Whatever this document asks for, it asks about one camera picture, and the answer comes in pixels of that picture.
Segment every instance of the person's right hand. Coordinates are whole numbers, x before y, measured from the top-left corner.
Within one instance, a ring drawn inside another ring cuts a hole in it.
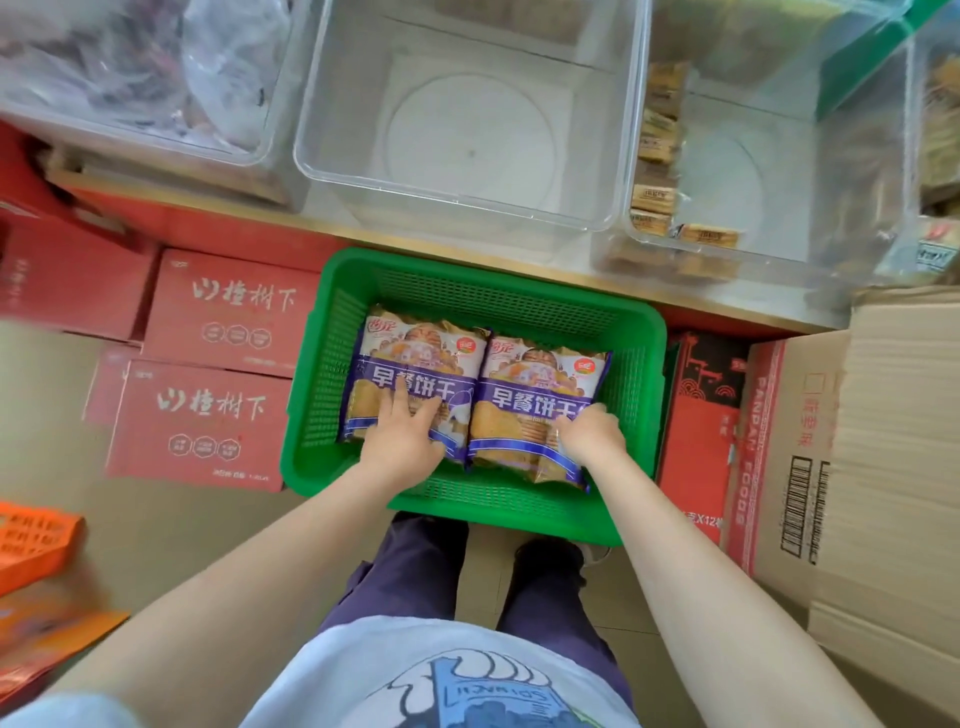
[[[589,468],[594,458],[627,449],[620,422],[599,402],[587,407],[576,420],[561,416],[553,421],[553,425],[560,434],[564,452],[578,465]]]

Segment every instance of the cardboard box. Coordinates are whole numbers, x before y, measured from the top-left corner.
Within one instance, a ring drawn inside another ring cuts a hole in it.
[[[107,475],[282,489],[289,379],[134,359]]]
[[[810,606],[850,334],[754,344],[737,425],[723,548],[754,579]]]
[[[143,355],[293,377],[319,284],[314,273],[168,250]]]
[[[657,483],[716,544],[748,350],[735,339],[689,331],[667,361]]]
[[[86,406],[82,417],[91,425],[110,425],[117,420],[123,385],[127,380],[127,365],[139,356],[140,347],[129,344],[106,344],[100,352],[97,368],[93,372],[90,391],[86,394]]]
[[[809,632],[960,718],[960,291],[854,309]]]
[[[12,228],[0,260],[0,317],[127,341],[156,253],[66,226]]]

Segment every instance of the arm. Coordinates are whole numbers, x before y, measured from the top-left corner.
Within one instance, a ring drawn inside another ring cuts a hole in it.
[[[603,405],[557,428],[593,475],[707,725],[880,726],[824,651],[631,459]]]
[[[54,690],[110,695],[147,725],[239,724],[316,634],[322,605],[340,589],[337,561],[444,456],[427,439],[440,400],[411,417],[401,382],[395,398],[382,398],[359,463],[150,605]]]

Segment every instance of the person's left hand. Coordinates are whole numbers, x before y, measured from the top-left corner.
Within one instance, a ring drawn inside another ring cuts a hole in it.
[[[427,433],[443,401],[425,401],[417,414],[410,415],[406,380],[396,378],[396,392],[380,396],[376,425],[367,430],[360,464],[377,480],[388,483],[395,493],[419,485],[444,459],[443,443],[430,440]]]

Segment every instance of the circular plastic base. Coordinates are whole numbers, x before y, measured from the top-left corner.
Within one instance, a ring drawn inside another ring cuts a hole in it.
[[[557,152],[549,122],[527,95],[491,76],[459,73],[403,98],[384,161],[400,184],[539,207]]]
[[[741,231],[749,238],[763,223],[763,183],[753,157],[722,126],[694,119],[685,125],[678,171],[680,190],[690,199],[677,219]],[[741,238],[737,247],[748,247],[745,242]]]

